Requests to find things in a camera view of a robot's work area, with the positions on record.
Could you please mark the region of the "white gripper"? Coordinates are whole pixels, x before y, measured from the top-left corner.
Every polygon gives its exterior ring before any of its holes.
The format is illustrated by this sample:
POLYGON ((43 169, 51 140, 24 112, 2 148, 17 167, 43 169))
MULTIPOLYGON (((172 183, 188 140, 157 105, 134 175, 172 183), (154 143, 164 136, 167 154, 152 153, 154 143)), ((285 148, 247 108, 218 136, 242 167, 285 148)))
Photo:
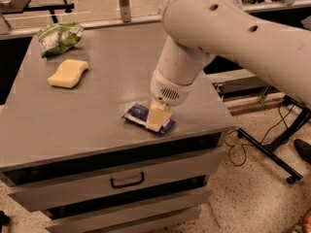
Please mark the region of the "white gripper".
POLYGON ((149 108, 146 128, 158 132, 171 118, 170 106, 183 104, 192 90, 193 84, 179 85, 172 83, 155 69, 151 79, 151 93, 154 99, 149 108))

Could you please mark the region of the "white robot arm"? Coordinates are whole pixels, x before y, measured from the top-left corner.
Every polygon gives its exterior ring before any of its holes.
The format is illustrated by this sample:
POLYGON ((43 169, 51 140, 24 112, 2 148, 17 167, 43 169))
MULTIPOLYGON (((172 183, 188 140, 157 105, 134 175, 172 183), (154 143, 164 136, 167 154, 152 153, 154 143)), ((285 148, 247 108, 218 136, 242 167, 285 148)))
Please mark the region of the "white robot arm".
POLYGON ((216 56, 237 63, 311 109, 311 32, 254 17, 241 0, 164 0, 167 39, 152 81, 146 127, 160 130, 216 56))

